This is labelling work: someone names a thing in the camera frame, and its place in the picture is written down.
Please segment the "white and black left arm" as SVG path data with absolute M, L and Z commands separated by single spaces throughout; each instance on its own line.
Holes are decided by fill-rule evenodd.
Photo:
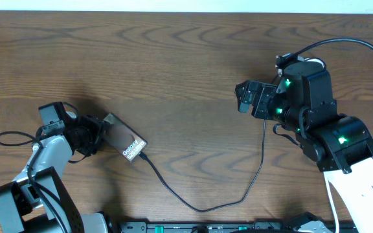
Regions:
M 116 232 L 103 212 L 79 213 L 62 183 L 74 153 L 94 155 L 103 143 L 110 123 L 78 110 L 65 110 L 67 103 L 39 107 L 43 125 L 29 135 L 32 156 L 24 169 L 0 186 L 0 226 L 3 232 Z

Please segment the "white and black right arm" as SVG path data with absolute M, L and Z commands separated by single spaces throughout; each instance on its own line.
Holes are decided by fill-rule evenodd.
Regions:
M 280 69 L 279 84 L 235 87 L 238 110 L 274 120 L 336 189 L 359 232 L 373 232 L 373 138 L 365 123 L 337 111 L 326 64 L 308 58 Z

